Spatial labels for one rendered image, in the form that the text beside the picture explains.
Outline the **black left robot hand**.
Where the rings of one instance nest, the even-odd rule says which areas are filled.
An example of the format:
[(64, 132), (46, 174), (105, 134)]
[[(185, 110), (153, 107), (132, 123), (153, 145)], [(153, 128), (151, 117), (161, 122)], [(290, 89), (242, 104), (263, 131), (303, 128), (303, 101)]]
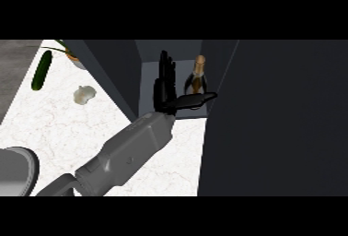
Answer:
[(160, 77), (154, 84), (154, 109), (167, 115), (178, 115), (178, 110), (197, 110), (207, 101), (213, 100), (219, 94), (206, 92), (178, 96), (176, 90), (176, 62), (169, 56), (167, 51), (161, 52)]

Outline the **dark grey cabinet door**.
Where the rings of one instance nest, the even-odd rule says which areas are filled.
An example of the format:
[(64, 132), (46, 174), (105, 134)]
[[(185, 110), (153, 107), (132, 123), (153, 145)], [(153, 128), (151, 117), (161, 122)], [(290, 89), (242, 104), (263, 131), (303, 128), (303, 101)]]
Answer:
[(348, 41), (242, 41), (207, 120), (201, 195), (348, 195)]

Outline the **green cucumber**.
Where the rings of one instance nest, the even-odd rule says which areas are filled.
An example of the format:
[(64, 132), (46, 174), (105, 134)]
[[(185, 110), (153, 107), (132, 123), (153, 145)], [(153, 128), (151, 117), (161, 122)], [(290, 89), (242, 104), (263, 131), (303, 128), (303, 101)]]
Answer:
[(46, 79), (49, 67), (52, 64), (52, 58), (54, 58), (52, 51), (48, 50), (43, 53), (42, 60), (36, 69), (35, 77), (32, 80), (32, 89), (36, 91), (39, 91), (45, 86), (45, 79)]

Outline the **dark wine bottle gold neck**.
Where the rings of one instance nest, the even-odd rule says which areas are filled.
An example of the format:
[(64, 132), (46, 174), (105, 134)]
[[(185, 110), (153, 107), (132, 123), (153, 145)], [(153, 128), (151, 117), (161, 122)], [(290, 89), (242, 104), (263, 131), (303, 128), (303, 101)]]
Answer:
[(185, 81), (183, 94), (204, 94), (207, 92), (207, 76), (204, 73), (206, 57), (197, 56), (194, 71)]

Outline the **white garlic bulb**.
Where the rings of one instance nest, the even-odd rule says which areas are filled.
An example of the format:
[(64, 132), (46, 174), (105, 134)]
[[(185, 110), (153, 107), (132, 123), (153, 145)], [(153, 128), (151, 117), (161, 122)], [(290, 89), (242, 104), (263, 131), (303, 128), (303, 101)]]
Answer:
[(79, 105), (85, 105), (96, 96), (96, 89), (92, 86), (80, 86), (79, 90), (74, 92), (74, 102)]

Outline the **grey round pan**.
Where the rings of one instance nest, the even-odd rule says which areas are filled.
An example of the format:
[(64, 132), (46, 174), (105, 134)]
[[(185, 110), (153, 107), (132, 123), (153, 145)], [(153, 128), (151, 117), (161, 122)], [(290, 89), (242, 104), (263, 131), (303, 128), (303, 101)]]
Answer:
[(40, 161), (26, 147), (0, 148), (0, 196), (30, 196), (40, 174)]

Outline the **potted green plant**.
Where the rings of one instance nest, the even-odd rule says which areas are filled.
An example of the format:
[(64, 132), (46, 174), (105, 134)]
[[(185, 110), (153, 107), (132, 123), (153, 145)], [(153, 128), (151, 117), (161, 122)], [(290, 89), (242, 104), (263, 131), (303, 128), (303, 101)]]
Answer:
[(82, 70), (88, 70), (86, 67), (85, 67), (85, 65), (83, 65), (83, 63), (82, 63), (82, 61), (80, 61), (80, 59), (79, 59), (79, 57), (77, 57), (77, 55), (74, 54), (74, 52), (73, 52), (71, 49), (68, 48), (68, 46), (67, 46), (64, 40), (55, 40), (55, 42), (61, 45), (63, 48), (46, 47), (46, 46), (45, 46), (43, 48), (46, 48), (46, 49), (49, 49), (49, 50), (54, 50), (54, 51), (57, 51), (57, 52), (64, 53), (64, 54), (67, 55), (70, 61), (71, 61), (73, 64), (76, 65), (76, 67), (77, 67), (79, 69), (82, 69)]

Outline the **dark grey cabinet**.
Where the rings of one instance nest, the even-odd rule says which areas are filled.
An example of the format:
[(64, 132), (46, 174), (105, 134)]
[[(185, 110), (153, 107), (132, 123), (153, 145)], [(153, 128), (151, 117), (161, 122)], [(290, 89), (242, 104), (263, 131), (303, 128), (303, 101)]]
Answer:
[(238, 47), (237, 40), (68, 40), (66, 44), (130, 120), (154, 110), (161, 53), (176, 62), (176, 90), (183, 95), (200, 55), (206, 57), (209, 90), (220, 90)]

